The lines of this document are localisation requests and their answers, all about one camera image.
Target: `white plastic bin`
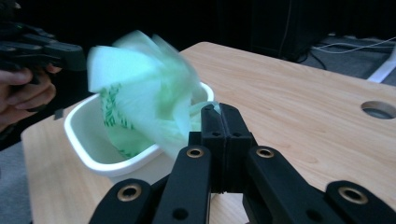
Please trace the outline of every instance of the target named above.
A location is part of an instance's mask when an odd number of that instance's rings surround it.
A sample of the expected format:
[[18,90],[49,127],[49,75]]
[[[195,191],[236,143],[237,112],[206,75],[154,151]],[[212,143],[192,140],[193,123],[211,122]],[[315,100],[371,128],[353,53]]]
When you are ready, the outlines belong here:
[[[213,101],[214,93],[201,83],[202,99]],[[168,175],[175,163],[157,146],[152,145],[135,157],[126,160],[108,140],[98,94],[76,106],[64,122],[66,135],[82,162],[98,175],[107,176],[113,183],[127,178],[153,184]]]

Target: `green plastic bag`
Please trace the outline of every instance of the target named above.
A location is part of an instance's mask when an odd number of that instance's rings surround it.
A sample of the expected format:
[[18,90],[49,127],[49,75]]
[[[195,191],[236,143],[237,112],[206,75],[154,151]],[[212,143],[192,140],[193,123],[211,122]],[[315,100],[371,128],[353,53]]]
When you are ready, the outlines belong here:
[[100,93],[108,137],[125,158],[153,144],[175,158],[200,131],[200,80],[178,52],[158,36],[132,32],[88,55],[89,91]]

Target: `finger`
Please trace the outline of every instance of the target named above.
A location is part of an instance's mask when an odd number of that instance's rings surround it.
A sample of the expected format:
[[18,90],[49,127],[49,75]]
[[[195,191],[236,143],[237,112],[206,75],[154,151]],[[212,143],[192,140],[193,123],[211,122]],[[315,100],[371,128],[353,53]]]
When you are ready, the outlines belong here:
[[55,95],[55,86],[50,85],[46,90],[40,92],[34,98],[15,105],[15,108],[20,110],[39,108],[42,105],[47,105],[55,97]]
[[41,92],[46,91],[49,86],[53,86],[50,82],[50,78],[44,73],[39,73],[38,80],[40,82],[38,85],[27,84],[18,88],[17,91],[12,92],[6,99],[6,102],[9,105],[18,105],[36,97]]
[[0,85],[0,113],[7,109],[8,103],[6,99],[10,93],[10,86]]
[[26,119],[35,113],[26,110],[16,109],[14,106],[9,106],[5,111],[0,113],[0,126],[8,126],[14,124],[22,119]]
[[46,67],[46,69],[47,69],[47,71],[48,71],[49,73],[52,73],[52,74],[59,73],[59,72],[62,70],[62,68],[60,68],[60,67],[55,67],[55,66],[53,66],[52,64],[49,64],[49,65]]
[[28,83],[32,77],[32,72],[27,68],[13,72],[0,70],[0,84],[4,85],[23,85]]

